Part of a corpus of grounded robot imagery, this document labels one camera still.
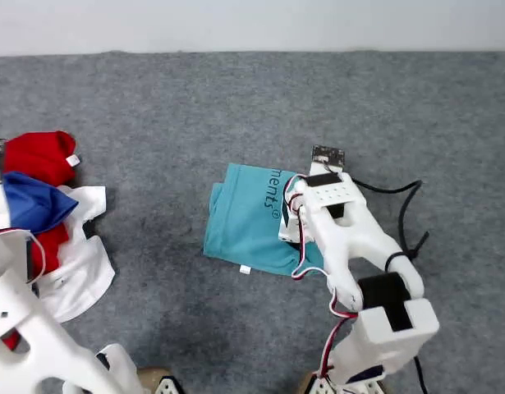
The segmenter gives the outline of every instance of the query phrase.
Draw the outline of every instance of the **white tag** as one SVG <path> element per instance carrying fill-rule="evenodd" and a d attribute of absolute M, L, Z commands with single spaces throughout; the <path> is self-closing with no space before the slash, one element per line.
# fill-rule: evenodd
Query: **white tag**
<path fill-rule="evenodd" d="M 66 158 L 66 161 L 68 164 L 70 164 L 72 167 L 76 166 L 77 164 L 80 163 L 79 158 L 77 157 L 76 154 L 72 154 L 71 156 Z"/>
<path fill-rule="evenodd" d="M 250 275 L 250 267 L 247 265 L 241 265 L 239 267 L 239 272 L 244 273 L 245 275 Z"/>

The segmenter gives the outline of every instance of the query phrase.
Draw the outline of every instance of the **blue cloth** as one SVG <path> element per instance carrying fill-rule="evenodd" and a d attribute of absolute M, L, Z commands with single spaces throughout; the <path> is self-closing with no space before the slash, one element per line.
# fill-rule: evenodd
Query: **blue cloth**
<path fill-rule="evenodd" d="M 294 172 L 230 164 L 224 183 L 213 185 L 204 254 L 237 264 L 290 275 L 299 252 L 278 239 L 283 187 Z M 314 242 L 304 267 L 324 266 Z"/>
<path fill-rule="evenodd" d="M 21 172 L 3 177 L 4 192 L 11 217 L 11 227 L 34 234 L 51 230 L 78 204 L 57 188 Z"/>

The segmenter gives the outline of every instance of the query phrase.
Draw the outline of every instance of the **red fabric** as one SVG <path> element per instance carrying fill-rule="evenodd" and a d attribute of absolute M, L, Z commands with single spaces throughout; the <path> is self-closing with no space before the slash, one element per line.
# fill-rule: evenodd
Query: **red fabric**
<path fill-rule="evenodd" d="M 76 142 L 64 131 L 25 133 L 6 142 L 4 172 L 18 171 L 34 179 L 60 186 L 75 176 L 66 158 Z"/>
<path fill-rule="evenodd" d="M 6 345 L 9 350 L 15 350 L 20 340 L 21 335 L 17 330 L 13 330 L 9 336 L 2 338 L 2 342 L 4 342 L 4 345 Z"/>
<path fill-rule="evenodd" d="M 60 186 L 73 179 L 75 172 L 66 161 L 75 152 L 76 142 L 64 131 L 25 133 L 6 142 L 4 172 L 18 171 L 32 178 Z M 69 240 L 64 224 L 37 235 L 46 254 L 45 273 L 59 267 L 58 247 Z M 42 269 L 42 255 L 39 247 L 32 244 L 33 274 Z"/>
<path fill-rule="evenodd" d="M 44 253 L 46 254 L 46 269 L 44 270 L 44 274 L 50 273 L 59 268 L 60 265 L 57 257 L 58 246 L 68 241 L 70 238 L 63 223 L 49 231 L 37 234 L 36 237 L 40 244 L 44 247 Z M 31 245 L 31 255 L 33 257 L 33 277 L 36 277 L 42 269 L 42 254 L 40 253 L 40 249 L 37 244 L 32 242 Z"/>

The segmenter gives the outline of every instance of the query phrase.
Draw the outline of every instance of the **white wall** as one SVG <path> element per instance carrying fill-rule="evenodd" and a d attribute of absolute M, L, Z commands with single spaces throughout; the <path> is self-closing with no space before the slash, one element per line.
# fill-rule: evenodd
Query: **white wall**
<path fill-rule="evenodd" d="M 505 0 L 0 0 L 0 56 L 505 50 Z"/>

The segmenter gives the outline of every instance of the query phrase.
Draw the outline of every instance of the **carpet floor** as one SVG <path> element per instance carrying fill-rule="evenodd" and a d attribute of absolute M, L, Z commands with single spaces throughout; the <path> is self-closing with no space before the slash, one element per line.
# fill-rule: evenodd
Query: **carpet floor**
<path fill-rule="evenodd" d="M 89 230 L 117 271 L 65 324 L 80 344 L 119 342 L 188 393 L 294 392 L 334 325 L 323 278 L 240 274 L 203 256 L 204 229 L 228 163 L 307 172 L 326 144 L 368 183 L 425 181 L 406 230 L 431 232 L 416 260 L 441 325 L 420 352 L 430 392 L 505 392 L 505 53 L 0 58 L 0 136 L 56 129 L 77 139 L 76 185 L 107 186 Z M 403 196 L 365 195 L 396 237 Z M 412 363 L 387 380 L 420 392 Z"/>

